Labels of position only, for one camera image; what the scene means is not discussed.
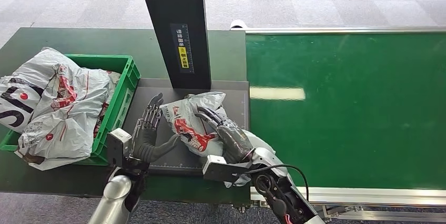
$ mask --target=robotic hand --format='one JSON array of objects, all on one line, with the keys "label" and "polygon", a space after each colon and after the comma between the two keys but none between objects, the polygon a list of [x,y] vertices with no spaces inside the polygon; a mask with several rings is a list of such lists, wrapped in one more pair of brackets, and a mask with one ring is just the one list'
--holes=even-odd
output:
[{"label": "robotic hand", "polygon": [[135,212],[144,191],[145,177],[151,162],[171,151],[180,136],[173,135],[166,143],[156,146],[156,137],[162,112],[159,106],[163,95],[151,99],[142,118],[138,119],[132,136],[116,129],[107,136],[107,155],[114,169],[109,175],[104,195],[89,224],[125,224]]},{"label": "robotic hand", "polygon": [[297,190],[286,168],[289,165],[261,144],[254,148],[237,124],[215,111],[198,107],[195,115],[206,121],[225,145],[222,157],[208,156],[203,168],[205,179],[235,182],[240,176],[251,175],[254,187],[281,223],[324,223]]}]

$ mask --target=dark green table surface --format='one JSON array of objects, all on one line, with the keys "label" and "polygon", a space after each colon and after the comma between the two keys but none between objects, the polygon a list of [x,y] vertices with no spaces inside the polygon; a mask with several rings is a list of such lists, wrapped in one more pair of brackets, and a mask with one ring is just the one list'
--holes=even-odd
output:
[{"label": "dark green table surface", "polygon": [[[245,34],[208,33],[214,80],[246,80]],[[12,73],[42,47],[67,54],[131,55],[143,78],[168,78],[153,30],[21,28],[0,49],[0,75]],[[0,136],[6,127],[0,127]],[[108,174],[106,167],[68,165],[39,171],[14,153],[0,151],[0,191],[99,196]],[[222,182],[200,177],[151,176],[143,198],[207,203],[249,203],[249,187],[226,189]]]},{"label": "dark green table surface", "polygon": [[[249,35],[251,130],[310,187],[446,189],[446,33]],[[301,179],[293,173],[294,181]]]}]

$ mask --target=gray plate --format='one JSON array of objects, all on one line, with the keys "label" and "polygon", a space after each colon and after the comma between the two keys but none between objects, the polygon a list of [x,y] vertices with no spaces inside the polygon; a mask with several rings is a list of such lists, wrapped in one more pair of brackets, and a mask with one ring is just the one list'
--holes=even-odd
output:
[{"label": "gray plate", "polygon": [[[249,130],[249,83],[236,81],[212,81],[212,91],[226,93],[223,106],[229,118],[241,128]],[[164,103],[183,99],[187,94],[205,93],[200,89],[172,89],[169,79],[142,78],[139,80],[131,107],[124,122],[123,130],[132,134],[136,121],[143,115],[150,99],[163,93]],[[166,119],[162,118],[156,145],[163,144],[172,135]],[[150,164],[150,172],[165,175],[202,175],[202,163],[197,155],[191,153],[186,145],[179,144],[168,154]]]}]

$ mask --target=white plastic mailer bag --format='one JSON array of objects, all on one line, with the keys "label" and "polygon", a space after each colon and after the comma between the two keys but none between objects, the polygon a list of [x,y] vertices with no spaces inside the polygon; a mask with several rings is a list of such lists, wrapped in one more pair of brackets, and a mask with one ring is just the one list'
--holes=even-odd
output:
[{"label": "white plastic mailer bag", "polygon": [[190,151],[201,157],[208,155],[221,156],[223,143],[207,123],[203,123],[200,118],[194,115],[192,108],[197,106],[208,107],[218,114],[226,116],[226,112],[221,105],[225,96],[225,93],[212,91],[190,95],[186,99],[161,106],[172,130],[181,135],[181,141]]},{"label": "white plastic mailer bag", "polygon": [[60,52],[44,48],[22,64],[11,76],[0,79],[0,124],[23,132],[28,125],[43,90],[60,65],[74,64]]},{"label": "white plastic mailer bag", "polygon": [[80,68],[59,52],[49,50],[61,60],[52,65],[54,74],[15,151],[29,165],[40,170],[90,156],[94,128],[110,83],[106,71]]}]

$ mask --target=robot finger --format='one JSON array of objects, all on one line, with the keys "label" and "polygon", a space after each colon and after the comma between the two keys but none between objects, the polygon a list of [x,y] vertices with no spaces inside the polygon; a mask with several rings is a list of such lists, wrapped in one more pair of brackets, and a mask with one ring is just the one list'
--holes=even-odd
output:
[{"label": "robot finger", "polygon": [[212,113],[206,113],[201,108],[199,110],[195,111],[194,114],[198,118],[200,118],[200,119],[204,120],[205,122],[207,122],[215,131],[217,130],[217,127],[219,125],[221,125],[220,117],[218,117],[218,116],[216,117]]},{"label": "robot finger", "polygon": [[147,127],[149,126],[148,124],[150,124],[154,118],[154,116],[156,115],[156,113],[158,112],[158,108],[159,106],[164,102],[163,100],[163,94],[159,93],[158,95],[156,95],[155,97],[153,97],[149,104],[147,105],[146,111],[144,111],[144,126]]},{"label": "robot finger", "polygon": [[158,116],[158,111],[159,111],[159,106],[161,106],[163,104],[164,100],[160,99],[157,100],[156,103],[154,103],[150,109],[150,114],[149,117],[147,119],[147,123],[150,123],[153,125],[153,121],[155,118],[157,118]]},{"label": "robot finger", "polygon": [[161,109],[158,109],[158,112],[154,116],[154,118],[151,121],[151,125],[153,129],[157,129],[159,125],[159,121],[161,120],[161,117],[163,116],[163,111]]},{"label": "robot finger", "polygon": [[197,110],[199,113],[204,113],[211,119],[213,119],[215,122],[218,123],[218,125],[223,125],[223,122],[225,121],[223,118],[218,115],[214,110],[207,108],[207,107],[197,107]]}]

